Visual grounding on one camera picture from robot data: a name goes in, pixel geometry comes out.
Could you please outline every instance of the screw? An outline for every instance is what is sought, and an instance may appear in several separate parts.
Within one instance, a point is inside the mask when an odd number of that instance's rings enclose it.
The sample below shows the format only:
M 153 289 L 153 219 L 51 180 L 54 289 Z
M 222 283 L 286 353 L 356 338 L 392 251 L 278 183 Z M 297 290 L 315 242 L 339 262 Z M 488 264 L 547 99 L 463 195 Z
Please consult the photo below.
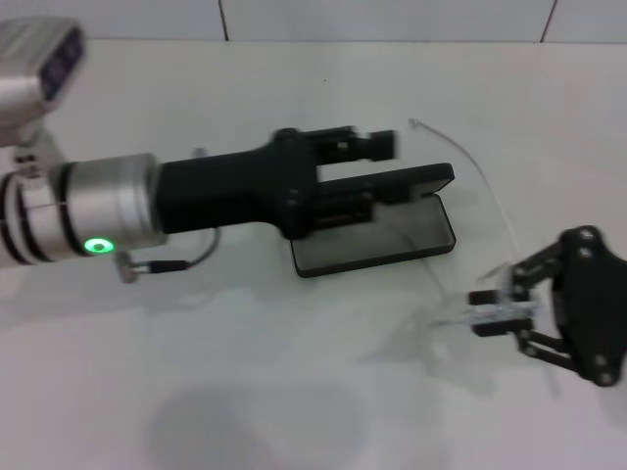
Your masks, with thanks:
M 579 249 L 579 256 L 581 258 L 591 258 L 592 257 L 592 252 L 588 248 L 580 248 Z
M 581 230 L 579 232 L 579 235 L 581 235 L 581 238 L 583 238 L 584 240 L 592 240 L 593 238 L 595 238 L 595 234 L 592 233 L 587 228 L 584 228 L 583 230 Z
M 604 374 L 601 374 L 601 383 L 603 385 L 611 385 L 614 383 L 614 378 L 605 372 Z

